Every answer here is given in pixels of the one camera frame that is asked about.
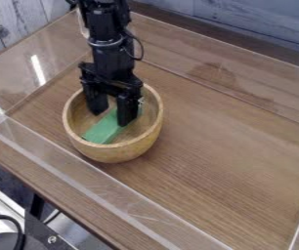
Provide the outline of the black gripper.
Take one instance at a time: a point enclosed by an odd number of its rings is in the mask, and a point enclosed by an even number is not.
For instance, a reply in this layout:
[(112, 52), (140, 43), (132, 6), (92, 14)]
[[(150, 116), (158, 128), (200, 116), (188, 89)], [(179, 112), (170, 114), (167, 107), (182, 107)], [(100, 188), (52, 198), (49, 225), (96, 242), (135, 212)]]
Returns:
[(139, 116), (144, 82), (135, 74), (135, 39), (89, 39), (92, 62), (81, 62), (81, 83), (93, 115), (108, 110), (108, 97), (116, 97), (117, 122), (125, 127)]

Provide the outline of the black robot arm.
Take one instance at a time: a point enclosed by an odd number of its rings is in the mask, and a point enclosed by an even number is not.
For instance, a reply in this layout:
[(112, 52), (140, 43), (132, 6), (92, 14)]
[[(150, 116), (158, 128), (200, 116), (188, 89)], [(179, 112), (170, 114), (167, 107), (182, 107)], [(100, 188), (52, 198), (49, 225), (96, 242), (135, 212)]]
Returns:
[(117, 123), (125, 127), (139, 116), (144, 82), (133, 70), (135, 41), (128, 30), (131, 9), (127, 0), (79, 0), (93, 62), (81, 62), (81, 84), (89, 111), (100, 115), (116, 99)]

